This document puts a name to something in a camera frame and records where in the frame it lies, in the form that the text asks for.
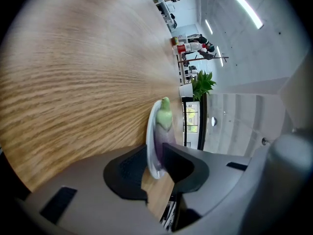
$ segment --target wooden pole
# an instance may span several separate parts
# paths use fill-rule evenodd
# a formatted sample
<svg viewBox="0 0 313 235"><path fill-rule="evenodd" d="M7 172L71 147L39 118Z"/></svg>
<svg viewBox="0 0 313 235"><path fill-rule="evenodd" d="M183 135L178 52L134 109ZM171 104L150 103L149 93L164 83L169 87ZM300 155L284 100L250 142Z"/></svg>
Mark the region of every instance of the wooden pole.
<svg viewBox="0 0 313 235"><path fill-rule="evenodd" d="M218 59L218 58L229 58L229 57L212 57L212 59ZM197 61L197 60L207 60L205 58L195 58L195 59L189 59L189 60L183 60L183 61L179 61L178 63L186 63L186 62L191 62L191 61Z"/></svg>

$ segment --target eggplant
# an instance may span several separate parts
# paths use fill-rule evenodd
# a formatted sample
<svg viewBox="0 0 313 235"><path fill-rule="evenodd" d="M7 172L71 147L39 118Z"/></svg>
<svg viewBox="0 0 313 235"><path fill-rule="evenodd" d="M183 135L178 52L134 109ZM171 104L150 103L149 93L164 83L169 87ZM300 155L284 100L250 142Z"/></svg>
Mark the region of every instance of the eggplant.
<svg viewBox="0 0 313 235"><path fill-rule="evenodd" d="M172 121L171 104L168 97L162 99L161 108L156 114L154 142L156 157L161 166L164 167L163 143L176 143Z"/></svg>

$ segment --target potted plant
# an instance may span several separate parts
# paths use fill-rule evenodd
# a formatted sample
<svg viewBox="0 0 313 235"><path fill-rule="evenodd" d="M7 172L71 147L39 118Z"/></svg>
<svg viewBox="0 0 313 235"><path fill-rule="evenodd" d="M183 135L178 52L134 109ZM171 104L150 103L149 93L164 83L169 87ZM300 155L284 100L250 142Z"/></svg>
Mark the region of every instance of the potted plant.
<svg viewBox="0 0 313 235"><path fill-rule="evenodd" d="M212 72L206 74L205 72L200 71L198 73L198 78L192 79L191 84L180 86L180 96L193 97L194 101L200 100L202 94L209 94L209 91L212 90L212 86L216 84L216 82L212 81L212 75Z"/></svg>

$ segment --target white plant pot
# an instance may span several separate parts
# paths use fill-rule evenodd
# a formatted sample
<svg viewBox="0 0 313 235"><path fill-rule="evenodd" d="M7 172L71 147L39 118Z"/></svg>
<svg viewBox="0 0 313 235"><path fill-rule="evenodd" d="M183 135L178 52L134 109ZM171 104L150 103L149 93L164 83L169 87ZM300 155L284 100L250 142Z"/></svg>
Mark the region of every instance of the white plant pot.
<svg viewBox="0 0 313 235"><path fill-rule="evenodd" d="M192 90L192 83L180 86L179 87L179 95L181 97L185 97L185 96L193 97L194 94L193 94L193 90Z"/></svg>

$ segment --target window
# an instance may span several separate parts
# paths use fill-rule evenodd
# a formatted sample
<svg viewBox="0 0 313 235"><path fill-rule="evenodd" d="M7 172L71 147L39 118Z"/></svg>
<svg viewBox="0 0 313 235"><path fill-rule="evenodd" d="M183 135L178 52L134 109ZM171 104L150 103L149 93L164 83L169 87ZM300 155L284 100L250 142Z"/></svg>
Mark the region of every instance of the window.
<svg viewBox="0 0 313 235"><path fill-rule="evenodd" d="M198 104L187 104L187 132L198 132Z"/></svg>

